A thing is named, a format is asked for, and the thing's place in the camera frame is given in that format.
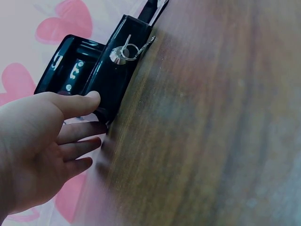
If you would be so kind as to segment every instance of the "finger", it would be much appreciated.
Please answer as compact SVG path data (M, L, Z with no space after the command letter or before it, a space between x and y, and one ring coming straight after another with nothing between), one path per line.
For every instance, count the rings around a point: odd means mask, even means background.
M81 122L63 125L56 142L58 145L73 143L86 137L104 134L107 126L98 122Z
M37 95L53 103L62 112L64 119L91 114L100 104L100 96L96 91L92 91L86 96L64 96L51 92Z
M66 162L67 180L89 169L92 163L90 157Z
M64 161L75 160L97 148L102 144L100 138L96 137L90 140L79 141L76 143L70 143L61 145L61 151Z

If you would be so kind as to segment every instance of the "black case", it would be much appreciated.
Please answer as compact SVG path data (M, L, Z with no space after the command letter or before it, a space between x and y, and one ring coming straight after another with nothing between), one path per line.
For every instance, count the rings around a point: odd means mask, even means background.
M150 0L138 19L124 15L106 45L74 35L66 36L49 62L34 94L50 91L63 95L85 95L92 90L98 91L102 100L94 114L99 121L111 123L139 57L135 61L118 65L111 61L110 53L114 48L125 45L130 34L129 43L141 48L152 31L152 27L143 21L149 22L156 9L157 1Z

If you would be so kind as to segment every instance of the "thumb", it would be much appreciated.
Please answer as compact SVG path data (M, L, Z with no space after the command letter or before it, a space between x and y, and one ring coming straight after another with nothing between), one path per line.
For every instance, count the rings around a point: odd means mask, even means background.
M53 103L63 113L65 120L91 114L100 104L100 96L96 91L91 91L86 96L64 96L50 92L36 96L46 98Z

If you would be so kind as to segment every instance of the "hand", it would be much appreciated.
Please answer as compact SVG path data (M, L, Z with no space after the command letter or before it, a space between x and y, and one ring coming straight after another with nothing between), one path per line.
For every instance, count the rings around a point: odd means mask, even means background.
M79 140L105 133L106 126L62 125L92 113L99 103L97 92L85 97L41 93L0 107L2 212L17 213L49 201L67 180L91 166L91 158L78 158L97 149L101 140Z

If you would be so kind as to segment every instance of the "wooden surface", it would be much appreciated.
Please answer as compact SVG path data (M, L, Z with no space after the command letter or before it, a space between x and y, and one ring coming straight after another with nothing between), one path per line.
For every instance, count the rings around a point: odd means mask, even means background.
M170 0L74 225L301 225L300 10Z

